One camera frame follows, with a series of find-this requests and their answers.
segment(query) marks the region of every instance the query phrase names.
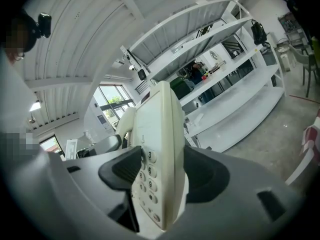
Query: person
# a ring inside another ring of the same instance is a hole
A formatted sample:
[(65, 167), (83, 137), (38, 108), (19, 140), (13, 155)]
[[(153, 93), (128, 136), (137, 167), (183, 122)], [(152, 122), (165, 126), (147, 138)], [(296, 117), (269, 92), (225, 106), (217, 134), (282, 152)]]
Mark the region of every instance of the person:
[(199, 71), (201, 65), (197, 64), (194, 60), (189, 62), (184, 69), (189, 74), (189, 80), (192, 81), (195, 85), (202, 81), (202, 73)]
[(6, 27), (5, 38), (0, 49), (0, 79), (4, 88), (0, 93), (0, 132), (16, 133), (20, 131), (27, 119), (29, 109), (37, 97), (26, 85), (14, 65), (23, 59), (41, 36), (49, 37), (51, 33), (51, 17), (39, 15), (41, 22), (36, 23), (25, 10), (14, 15)]
[[(184, 67), (184, 69), (190, 75), (189, 80), (192, 81), (195, 85), (199, 84), (202, 81), (203, 74), (200, 72), (201, 68), (202, 68), (202, 65), (199, 63), (196, 63), (195, 60), (191, 61)], [(214, 98), (214, 95), (211, 89), (208, 89), (205, 92), (203, 92), (201, 96), (204, 103), (208, 103)]]

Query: ceiling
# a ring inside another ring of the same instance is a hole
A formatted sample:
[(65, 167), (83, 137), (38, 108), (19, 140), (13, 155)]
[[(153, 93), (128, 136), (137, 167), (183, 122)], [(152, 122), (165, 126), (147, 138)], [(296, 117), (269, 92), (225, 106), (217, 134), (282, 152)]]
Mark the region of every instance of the ceiling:
[(105, 74), (142, 32), (159, 19), (195, 0), (29, 0), (24, 9), (34, 19), (51, 15), (51, 36), (41, 38), (15, 67), (41, 109), (36, 122), (25, 123), (39, 135), (76, 118), (83, 118)]

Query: gray floor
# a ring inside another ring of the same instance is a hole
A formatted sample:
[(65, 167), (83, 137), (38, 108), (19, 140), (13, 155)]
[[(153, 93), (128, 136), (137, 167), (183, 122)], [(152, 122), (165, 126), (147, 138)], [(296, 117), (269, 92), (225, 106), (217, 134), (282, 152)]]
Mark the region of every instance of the gray floor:
[[(291, 97), (306, 97), (306, 83), (302, 85), (302, 65), (295, 64), (290, 72), (284, 72), (287, 97), (282, 97), (268, 117), (246, 138), (224, 153), (230, 156), (255, 161), (284, 181), (300, 163), (302, 134), (306, 127), (313, 124), (319, 103)], [(320, 85), (311, 75), (310, 100), (320, 102)]]

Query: shelf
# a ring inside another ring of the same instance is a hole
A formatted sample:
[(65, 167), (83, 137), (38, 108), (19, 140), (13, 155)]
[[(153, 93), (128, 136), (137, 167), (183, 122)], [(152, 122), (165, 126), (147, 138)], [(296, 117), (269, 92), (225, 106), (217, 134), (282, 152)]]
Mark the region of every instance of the shelf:
[(271, 65), (254, 69), (218, 97), (188, 114), (191, 122), (203, 114), (197, 126), (193, 124), (188, 129), (189, 135), (197, 135), (230, 116), (259, 92), (278, 68), (278, 65)]
[(251, 17), (238, 19), (232, 23), (220, 26), (209, 33), (202, 35), (183, 45), (183, 48), (177, 51), (166, 60), (166, 65), (158, 70), (152, 71), (147, 78), (156, 81), (166, 80), (172, 74), (183, 68), (189, 62), (199, 57), (215, 45), (233, 36)]
[(254, 49), (252, 49), (248, 53), (243, 52), (242, 54), (235, 57), (233, 60), (233, 63), (227, 63), (221, 66), (220, 69), (218, 69), (216, 72), (208, 76), (206, 80), (203, 80), (200, 83), (198, 83), (194, 87), (192, 92), (190, 92), (188, 95), (180, 99), (181, 106), (184, 106), (190, 101), (192, 101), (193, 99), (197, 98), (204, 91), (214, 86), (216, 83), (218, 83), (227, 75), (229, 75), (231, 72), (235, 71), (239, 66), (241, 66), (243, 63), (249, 60), (253, 55), (255, 55), (260, 49), (262, 49), (261, 44), (259, 44), (259, 46), (256, 46)]
[(197, 135), (202, 149), (224, 152), (251, 133), (278, 103), (284, 89), (263, 87), (240, 109)]
[(214, 0), (178, 12), (144, 34), (131, 48), (147, 66), (194, 32), (220, 20), (231, 0)]

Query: backpack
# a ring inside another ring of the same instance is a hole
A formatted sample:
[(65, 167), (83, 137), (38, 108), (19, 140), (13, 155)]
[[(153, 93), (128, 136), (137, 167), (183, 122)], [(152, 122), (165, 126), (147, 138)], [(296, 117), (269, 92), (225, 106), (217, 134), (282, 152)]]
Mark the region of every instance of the backpack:
[(259, 44), (262, 44), (264, 47), (270, 47), (270, 44), (267, 42), (267, 35), (264, 30), (264, 27), (254, 19), (251, 20), (251, 23), (252, 23), (251, 30), (253, 34), (254, 44), (256, 46)]

